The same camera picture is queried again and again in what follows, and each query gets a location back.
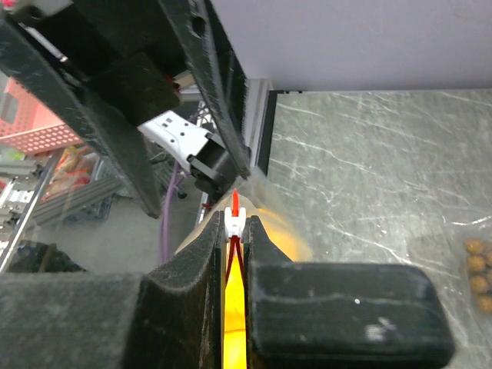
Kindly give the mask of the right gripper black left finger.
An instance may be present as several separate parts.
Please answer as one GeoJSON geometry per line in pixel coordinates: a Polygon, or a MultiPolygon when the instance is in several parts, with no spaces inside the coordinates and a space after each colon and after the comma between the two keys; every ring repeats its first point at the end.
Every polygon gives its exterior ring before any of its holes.
{"type": "Polygon", "coordinates": [[[3,368],[220,368],[223,214],[150,273],[1,278],[3,368]]]}

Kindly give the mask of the bunch of brown longans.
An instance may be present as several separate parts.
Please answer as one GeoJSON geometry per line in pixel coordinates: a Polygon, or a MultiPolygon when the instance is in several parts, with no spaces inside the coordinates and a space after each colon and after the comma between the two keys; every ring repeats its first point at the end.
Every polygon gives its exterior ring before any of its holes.
{"type": "Polygon", "coordinates": [[[491,315],[491,242],[468,238],[464,242],[470,292],[478,310],[491,315]]]}

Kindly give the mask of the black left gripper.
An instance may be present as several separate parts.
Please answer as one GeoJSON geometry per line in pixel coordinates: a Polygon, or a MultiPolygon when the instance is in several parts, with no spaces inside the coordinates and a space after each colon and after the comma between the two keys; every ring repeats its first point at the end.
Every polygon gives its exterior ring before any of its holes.
{"type": "Polygon", "coordinates": [[[1,9],[1,70],[108,158],[148,216],[160,217],[161,200],[133,125],[181,105],[175,76],[185,62],[238,174],[251,175],[246,77],[210,1],[3,1],[1,9]],[[20,25],[60,52],[84,86],[67,83],[20,25]]]}

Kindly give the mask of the clear zip bag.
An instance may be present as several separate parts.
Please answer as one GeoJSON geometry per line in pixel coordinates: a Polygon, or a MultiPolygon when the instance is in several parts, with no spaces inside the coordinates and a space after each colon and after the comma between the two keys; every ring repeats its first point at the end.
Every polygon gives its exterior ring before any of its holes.
{"type": "Polygon", "coordinates": [[[457,258],[464,295],[484,334],[491,335],[491,216],[456,211],[443,216],[444,229],[457,258]]]}
{"type": "MultiPolygon", "coordinates": [[[[312,249],[301,236],[294,223],[288,219],[278,187],[272,184],[263,171],[254,167],[247,179],[237,179],[230,190],[211,207],[203,221],[195,226],[181,242],[175,254],[179,254],[194,241],[215,211],[225,208],[244,208],[247,217],[259,217],[269,240],[291,261],[312,260],[312,249]]],[[[245,278],[248,257],[243,236],[235,246],[226,244],[226,278],[224,303],[224,368],[247,367],[247,334],[245,302],[245,278]]]]}

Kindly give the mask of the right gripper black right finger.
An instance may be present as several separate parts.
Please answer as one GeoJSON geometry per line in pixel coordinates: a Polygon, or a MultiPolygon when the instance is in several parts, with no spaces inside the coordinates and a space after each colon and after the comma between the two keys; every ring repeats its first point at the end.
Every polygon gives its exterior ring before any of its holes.
{"type": "Polygon", "coordinates": [[[404,264],[294,262],[244,233],[249,368],[443,368],[456,345],[430,278],[404,264]]]}

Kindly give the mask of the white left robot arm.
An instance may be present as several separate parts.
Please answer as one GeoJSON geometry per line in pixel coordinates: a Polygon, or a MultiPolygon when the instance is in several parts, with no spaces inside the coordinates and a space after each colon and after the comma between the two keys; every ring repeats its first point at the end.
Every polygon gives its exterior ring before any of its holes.
{"type": "Polygon", "coordinates": [[[3,1],[1,70],[160,215],[152,140],[219,198],[249,173],[246,77],[210,1],[3,1]]]}

